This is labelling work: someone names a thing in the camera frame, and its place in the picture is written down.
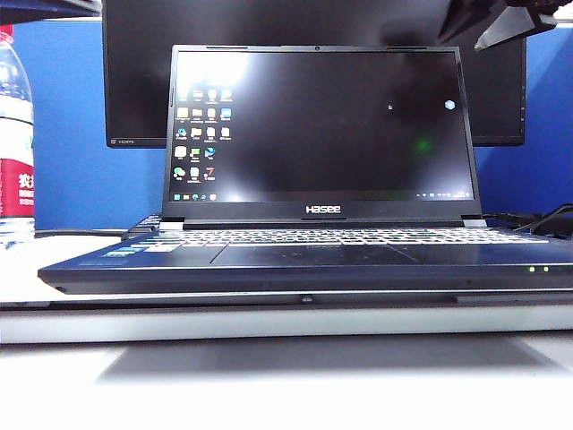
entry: laptop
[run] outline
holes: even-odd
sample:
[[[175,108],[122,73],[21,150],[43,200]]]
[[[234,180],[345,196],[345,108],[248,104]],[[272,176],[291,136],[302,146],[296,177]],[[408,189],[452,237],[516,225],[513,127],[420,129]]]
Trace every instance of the laptop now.
[[[482,219],[456,47],[175,46],[167,133],[160,229],[40,278],[227,305],[573,289],[571,243]]]

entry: laptop screen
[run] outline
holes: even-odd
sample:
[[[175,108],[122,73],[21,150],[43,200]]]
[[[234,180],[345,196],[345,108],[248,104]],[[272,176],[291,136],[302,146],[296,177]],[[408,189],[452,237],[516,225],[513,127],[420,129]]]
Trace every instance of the laptop screen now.
[[[475,198],[454,52],[175,58],[170,202]]]

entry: laptop display bezel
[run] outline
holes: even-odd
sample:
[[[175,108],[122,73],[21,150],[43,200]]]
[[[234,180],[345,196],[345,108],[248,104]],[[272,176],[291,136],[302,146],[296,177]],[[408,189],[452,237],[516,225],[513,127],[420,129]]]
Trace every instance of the laptop display bezel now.
[[[432,53],[448,52],[454,55],[458,68],[458,85],[460,107],[463,111],[467,162],[469,163],[473,200],[449,201],[307,201],[307,202],[171,202],[169,200],[171,153],[173,150],[173,123],[175,121],[175,82],[177,59],[182,52],[313,52],[316,55],[331,52],[373,52],[373,53]],[[471,143],[469,115],[467,109],[466,89],[463,81],[462,64],[458,47],[210,47],[194,45],[175,45],[172,51],[171,78],[169,84],[169,109],[167,120],[166,170],[164,175],[163,217],[170,219],[192,220],[312,220],[312,219],[346,219],[364,221],[402,221],[433,222],[460,220],[463,216],[481,213],[479,188],[475,170],[474,149]],[[307,206],[339,207],[339,210],[327,210],[324,213],[313,213]]]

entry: laptop keyboard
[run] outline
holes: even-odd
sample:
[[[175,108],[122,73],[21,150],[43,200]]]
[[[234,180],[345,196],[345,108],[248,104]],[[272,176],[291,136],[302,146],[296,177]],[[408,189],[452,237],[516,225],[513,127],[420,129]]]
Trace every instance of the laptop keyboard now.
[[[541,238],[493,228],[237,229],[160,231],[132,247],[165,252],[179,246],[540,244]]]

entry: touchpad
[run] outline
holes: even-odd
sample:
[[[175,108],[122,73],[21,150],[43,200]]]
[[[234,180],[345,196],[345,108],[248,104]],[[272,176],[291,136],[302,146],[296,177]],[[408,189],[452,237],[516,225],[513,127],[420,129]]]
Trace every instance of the touchpad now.
[[[217,266],[370,266],[412,264],[387,246],[228,246],[211,263]]]

